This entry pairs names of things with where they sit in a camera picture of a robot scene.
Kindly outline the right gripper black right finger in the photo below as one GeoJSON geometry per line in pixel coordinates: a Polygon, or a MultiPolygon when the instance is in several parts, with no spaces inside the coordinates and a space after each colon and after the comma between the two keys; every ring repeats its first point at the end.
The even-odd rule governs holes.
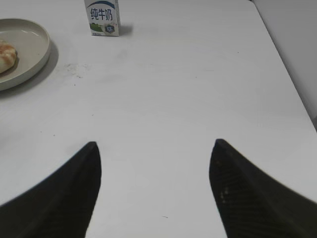
{"type": "Polygon", "coordinates": [[[227,237],[317,236],[317,204],[266,174],[224,139],[215,141],[209,179],[227,237]]]}

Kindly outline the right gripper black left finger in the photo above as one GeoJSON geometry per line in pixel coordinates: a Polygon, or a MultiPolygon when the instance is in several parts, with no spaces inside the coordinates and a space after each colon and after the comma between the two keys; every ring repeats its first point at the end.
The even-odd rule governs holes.
{"type": "Polygon", "coordinates": [[[101,186],[101,157],[88,142],[58,170],[0,207],[2,238],[83,238],[101,186]]]}

